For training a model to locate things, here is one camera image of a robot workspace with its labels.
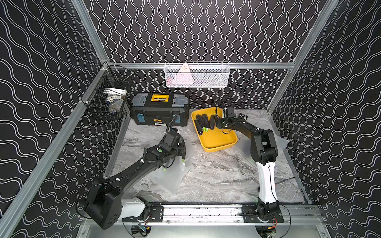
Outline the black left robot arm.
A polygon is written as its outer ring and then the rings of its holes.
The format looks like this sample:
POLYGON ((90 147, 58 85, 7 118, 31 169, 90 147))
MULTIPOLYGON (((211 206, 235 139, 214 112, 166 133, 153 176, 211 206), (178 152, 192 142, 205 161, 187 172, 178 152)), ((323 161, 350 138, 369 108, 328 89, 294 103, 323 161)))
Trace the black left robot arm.
POLYGON ((86 191, 85 213, 103 230, 129 217, 145 222, 149 219, 150 203, 139 198, 123 201, 122 195, 149 173, 167 168, 170 160, 185 155, 183 137, 177 129, 170 129, 157 145, 145 148, 137 162, 108 179, 95 180, 86 191))

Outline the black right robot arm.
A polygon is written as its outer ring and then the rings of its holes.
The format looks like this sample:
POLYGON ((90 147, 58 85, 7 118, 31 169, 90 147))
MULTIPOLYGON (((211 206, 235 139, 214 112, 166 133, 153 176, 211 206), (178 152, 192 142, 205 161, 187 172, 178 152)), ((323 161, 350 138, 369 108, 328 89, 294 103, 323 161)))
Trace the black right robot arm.
POLYGON ((256 214, 262 221, 272 219, 280 212, 275 191, 274 169, 278 148, 272 130, 258 128, 247 121, 248 116, 235 114, 232 107, 222 109, 222 116, 215 116, 221 130, 239 131, 250 139, 250 156, 259 173, 260 192, 256 214))

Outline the clear zip-top bag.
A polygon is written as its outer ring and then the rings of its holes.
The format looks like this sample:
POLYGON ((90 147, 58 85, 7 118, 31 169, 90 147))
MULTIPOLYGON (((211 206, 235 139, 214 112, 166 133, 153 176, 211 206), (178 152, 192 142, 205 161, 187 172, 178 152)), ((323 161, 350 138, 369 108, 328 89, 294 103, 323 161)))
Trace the clear zip-top bag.
POLYGON ((192 158, 194 157, 194 146, 190 139, 185 140, 185 144, 187 152, 185 163, 182 162, 180 157, 176 157, 172 160, 172 166, 170 166, 171 162, 166 165, 166 172, 163 172, 164 168, 160 167, 148 175, 154 183, 169 192, 171 195, 175 195, 177 193, 183 177, 187 172, 194 168, 192 163, 192 158))
MULTIPOLYGON (((275 135, 274 137, 278 148, 278 152, 280 153, 288 145, 289 140, 283 139, 277 135, 275 135)), ((245 136, 241 137, 234 146, 234 148, 236 148, 244 158, 247 158, 250 163, 255 165, 255 161, 251 157, 251 141, 249 138, 245 136)))

